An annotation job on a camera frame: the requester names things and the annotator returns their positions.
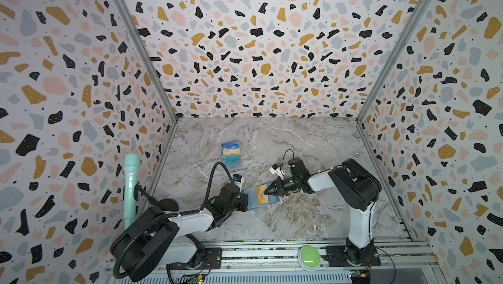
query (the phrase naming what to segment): gray marble table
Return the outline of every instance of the gray marble table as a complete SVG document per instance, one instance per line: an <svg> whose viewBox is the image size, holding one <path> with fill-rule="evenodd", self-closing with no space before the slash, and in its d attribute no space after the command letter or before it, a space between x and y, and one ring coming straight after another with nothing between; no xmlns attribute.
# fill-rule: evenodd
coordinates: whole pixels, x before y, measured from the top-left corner
<svg viewBox="0 0 503 284"><path fill-rule="evenodd" d="M293 149L310 173L340 164L359 154L357 161L374 176L369 154L347 118L182 118L155 190L157 199L178 201L181 210L201 205L213 164L220 160L222 143L239 141L242 168L231 174L244 177L243 188L273 181L268 169L280 164ZM291 158L287 153L285 163ZM210 196L228 181L218 167ZM407 236L383 190L375 206L375 237ZM281 203L249 212L234 212L218 229L196 233L202 241L345 238L349 205L337 188L318 193L295 193Z"/></svg>

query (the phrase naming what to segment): black bracket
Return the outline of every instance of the black bracket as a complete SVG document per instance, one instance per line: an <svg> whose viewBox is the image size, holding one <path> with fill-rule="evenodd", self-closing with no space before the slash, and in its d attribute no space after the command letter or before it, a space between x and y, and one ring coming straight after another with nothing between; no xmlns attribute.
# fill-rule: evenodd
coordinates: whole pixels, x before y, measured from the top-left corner
<svg viewBox="0 0 503 284"><path fill-rule="evenodd" d="M220 266L222 264L222 248L204 248L204 253L203 253L203 262L204 262L204 268L205 269L211 269L212 270L218 270L220 269ZM189 268L189 263L172 263L170 264L170 269L171 270L190 270L196 271L195 269Z"/></svg>
<svg viewBox="0 0 503 284"><path fill-rule="evenodd" d="M274 180L269 187L264 190L264 194L267 195L274 195L274 196L288 196L288 191L285 191L285 188L283 187L283 182L281 181L281 178L278 177L278 179Z"/></svg>
<svg viewBox="0 0 503 284"><path fill-rule="evenodd" d="M348 262L348 257L346 255L346 246L326 246L326 256L325 260L329 262L330 267L336 267L336 266L353 266ZM379 256L377 255L377 249L374 247L372 248L371 253L369 254L370 258L370 263L372 266L380 266L381 265L381 259L379 259ZM362 262L361 266L368 266L369 262L364 261Z"/></svg>
<svg viewBox="0 0 503 284"><path fill-rule="evenodd" d="M110 252L117 259L125 251L129 240L132 239L138 231L143 230L145 225L156 217L163 215L164 212L158 206L151 206L133 224L131 224L117 239L112 243ZM166 252L173 239L175 238L179 227L176 223L164 220L158 222L156 226L149 229L149 233L155 231L154 237L142 233L141 236L129 246L121 267L129 275L131 281L142 280L154 270L162 255Z"/></svg>

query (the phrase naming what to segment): mounting plate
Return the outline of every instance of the mounting plate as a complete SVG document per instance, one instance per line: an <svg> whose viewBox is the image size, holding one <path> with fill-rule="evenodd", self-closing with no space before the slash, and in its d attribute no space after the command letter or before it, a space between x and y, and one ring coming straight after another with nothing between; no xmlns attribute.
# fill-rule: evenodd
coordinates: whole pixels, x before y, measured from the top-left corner
<svg viewBox="0 0 503 284"><path fill-rule="evenodd" d="M344 250L346 249L346 246L327 246L326 247L326 256L325 260L329 258L329 260L326 260L329 262L329 266L335 267L335 266L353 266L351 265L347 258L346 254L344 253ZM370 255L370 263L372 266L380 266L381 265L381 259L379 259L379 256L377 255L377 249L374 247L372 249L372 254ZM369 263L368 261L363 262L361 266L368 266Z"/></svg>
<svg viewBox="0 0 503 284"><path fill-rule="evenodd" d="M212 270L220 269L222 262L222 248L204 248L203 253L204 268L209 269L211 265ZM188 268L185 263L172 263L170 265L171 270L192 270Z"/></svg>

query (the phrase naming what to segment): black cable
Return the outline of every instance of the black cable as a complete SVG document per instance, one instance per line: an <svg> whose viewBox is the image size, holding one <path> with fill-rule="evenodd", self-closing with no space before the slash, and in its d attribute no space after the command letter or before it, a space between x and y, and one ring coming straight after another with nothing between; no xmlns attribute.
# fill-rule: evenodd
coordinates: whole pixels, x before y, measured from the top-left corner
<svg viewBox="0 0 503 284"><path fill-rule="evenodd" d="M389 254L382 250L381 248L378 248L376 247L377 249L381 250L382 252L384 252L386 254L386 256L388 256L388 258L391 260L391 262L393 263L393 269L395 270L395 273L393 274L393 280L391 280L391 282L389 284L393 284L393 281L395 281L395 277L396 277L396 267L395 267L395 262L393 262L393 259L389 256Z"/></svg>
<svg viewBox="0 0 503 284"><path fill-rule="evenodd" d="M339 165L337 165L337 166L334 166L333 168L335 168L335 167L339 167L339 166L342 166L342 167L347 167L347 168L351 168L351 169L353 169L354 171L356 171L356 174L359 174L358 169L354 168L353 166L349 166L349 165L339 164Z"/></svg>
<svg viewBox="0 0 503 284"><path fill-rule="evenodd" d="M370 207L370 211L369 211L369 239L370 239L370 229L371 229L371 225L372 225L372 209L374 208L374 205L376 205L375 202L372 204L372 206Z"/></svg>
<svg viewBox="0 0 503 284"><path fill-rule="evenodd" d="M208 270L208 273L206 273L204 275L205 277L208 276L208 274L210 274L210 272L211 272L211 261L210 261L210 258L206 257L206 259L208 259L208 265L209 265L210 269Z"/></svg>
<svg viewBox="0 0 503 284"><path fill-rule="evenodd" d="M145 191L145 189L143 189L140 185L137 185L136 186L136 189L145 196L145 198L147 198L147 201L150 205L156 205L158 207L161 207L159 205L159 201L154 198L153 196L150 196L150 194L147 193L147 191Z"/></svg>
<svg viewBox="0 0 503 284"><path fill-rule="evenodd" d="M167 279L170 281L170 284L174 284L173 278L171 277L171 270L169 264L166 264L166 273L167 273Z"/></svg>
<svg viewBox="0 0 503 284"><path fill-rule="evenodd" d="M283 176L286 176L286 173L285 173L285 155L288 151L292 151L292 155L293 155L293 158L295 158L295 153L293 152L293 149L287 149L285 151L285 154L283 154L283 161L281 161L281 168L280 171L281 173L283 174Z"/></svg>
<svg viewBox="0 0 503 284"><path fill-rule="evenodd" d="M194 273L194 274L182 275L182 277L194 277L194 276L201 274L204 271L204 267L206 266L206 263L203 260L201 260L201 262L203 263L203 268L201 269L201 271L199 271L198 273Z"/></svg>
<svg viewBox="0 0 503 284"><path fill-rule="evenodd" d="M229 169L227 169L227 167L225 167L225 165L222 162L216 162L215 165L213 165L213 168L211 169L210 179L208 180L208 187L206 188L206 195L204 197L203 204L201 205L201 210L206 206L208 198L210 197L211 182L213 181L213 174L215 173L215 169L217 168L218 165L221 165L223 167L223 169L227 173L227 176L229 176L230 182L234 183L234 180L232 180L232 177L230 176Z"/></svg>

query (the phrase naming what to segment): metal rail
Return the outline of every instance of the metal rail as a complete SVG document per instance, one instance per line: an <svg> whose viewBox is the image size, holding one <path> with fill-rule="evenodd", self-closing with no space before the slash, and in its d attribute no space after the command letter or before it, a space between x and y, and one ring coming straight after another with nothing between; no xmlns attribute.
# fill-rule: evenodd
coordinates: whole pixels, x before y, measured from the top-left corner
<svg viewBox="0 0 503 284"><path fill-rule="evenodd" d="M162 105L166 111L167 116L176 124L177 117L174 114L173 107L170 104L170 100L168 99L164 88L162 87L162 83L157 76L157 72L155 71L154 64L150 61L150 56L148 55L147 49L143 45L141 41L140 35L138 34L138 30L136 29L131 14L129 14L129 10L127 9L127 5L124 0L112 0L119 17L126 28L127 33L131 37L131 41L133 42L134 47L136 48L136 52L138 53L141 62L145 65L146 72L150 77L150 81L154 85L155 91L159 94L159 98L162 101Z"/></svg>
<svg viewBox="0 0 503 284"><path fill-rule="evenodd" d="M315 247L321 256L326 255L326 246L345 245L346 241L306 240L306 241L243 241L243 242L206 242L205 247L222 248L221 268L219 272L255 272L260 270L302 270L298 264L297 254L300 247L309 244ZM375 246L385 250L395 262L397 268L438 268L437 258L433 255L427 242L411 242L404 239L376 239ZM389 258L379 252L381 268L392 268ZM105 274L112 274L114 259L110 260ZM328 267L323 270L358 269L363 267ZM166 266L159 265L152 273L165 273Z"/></svg>
<svg viewBox="0 0 503 284"><path fill-rule="evenodd" d="M363 121L370 108L372 108L372 106L374 105L374 100L378 97L384 82L389 77L389 74L393 71L395 63L398 61L398 58L402 54L407 42L409 42L409 40L411 39L415 28L418 26L424 14L428 11L430 2L431 0L418 1L418 5L416 5L416 7L414 8L414 11L411 14L411 18L401 32L398 40L395 43L395 46L393 47L393 50L391 51L389 59L386 61L386 64L382 68L381 73L377 77L377 80L374 82L373 87L367 96L367 100L358 113L358 123L361 123Z"/></svg>
<svg viewBox="0 0 503 284"><path fill-rule="evenodd" d="M170 152L171 144L173 143L174 139L174 134L177 132L178 128L178 123L174 123L173 127L171 128L170 132L170 137L167 140L167 143L165 144L164 151L162 152L162 155L159 158L159 167L155 170L154 176L152 177L152 185L148 187L147 193L150 194L151 196L154 196L155 189L157 188L157 184L159 183L160 180L160 175L162 174L162 169L164 168L164 164L166 163L167 160L167 155ZM147 207L149 206L147 198L143 198L143 201L141 202L141 206L138 208L138 215L142 214L147 210Z"/></svg>

